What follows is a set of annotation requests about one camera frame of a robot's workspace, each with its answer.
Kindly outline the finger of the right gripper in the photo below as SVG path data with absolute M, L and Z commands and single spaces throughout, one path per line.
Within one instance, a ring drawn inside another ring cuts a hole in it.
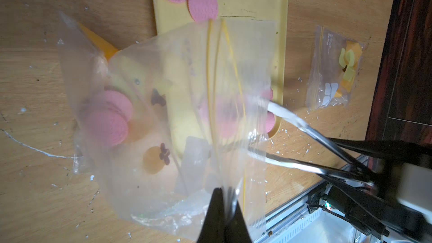
M 339 138 L 329 138 L 329 140 L 340 147 L 369 157 L 432 168 L 431 145 L 418 145 L 401 140 L 353 141 Z
M 321 177 L 339 189 L 377 221 L 401 236 L 409 240 L 430 240 L 432 238 L 432 225 L 427 222 L 420 212 L 401 204 L 389 204 L 336 178 L 325 175 Z

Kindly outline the metal tongs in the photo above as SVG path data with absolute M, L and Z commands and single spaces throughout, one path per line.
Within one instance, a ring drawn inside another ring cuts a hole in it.
M 327 138 L 333 137 L 363 141 L 366 135 L 370 111 L 371 102 L 352 101 L 346 108 L 341 105 L 331 106 L 312 112 L 300 109 L 295 111 L 294 114 Z M 278 130 L 273 138 L 269 138 L 264 143 L 263 149 L 267 153 L 282 158 L 336 169 L 347 165 L 349 171 L 353 170 L 353 167 L 345 160 L 299 130 L 296 126 L 283 120 L 282 127 L 283 130 Z M 292 182 L 294 184 L 298 183 L 302 187 L 307 187 L 318 182 L 320 179 L 314 173 L 267 164 L 265 179 L 262 183 L 267 189 L 275 189 L 276 187 L 287 188 Z

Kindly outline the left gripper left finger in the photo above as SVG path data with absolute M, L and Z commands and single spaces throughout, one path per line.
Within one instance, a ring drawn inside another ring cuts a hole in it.
M 225 209 L 223 191 L 214 189 L 197 243 L 223 243 L 225 240 Z

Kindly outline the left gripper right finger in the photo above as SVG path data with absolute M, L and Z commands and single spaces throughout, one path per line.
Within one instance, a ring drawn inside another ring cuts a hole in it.
M 237 204 L 233 218 L 225 227 L 226 243 L 252 243 L 240 206 Z

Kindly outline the yellow tray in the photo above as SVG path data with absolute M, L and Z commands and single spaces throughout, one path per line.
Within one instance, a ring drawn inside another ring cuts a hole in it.
M 171 86 L 168 147 L 179 158 L 193 149 L 263 145 L 280 126 L 266 126 L 264 104 L 281 103 L 288 0 L 217 0 L 218 19 L 194 22 L 187 2 L 153 0 L 156 29 L 171 40 L 161 52 Z

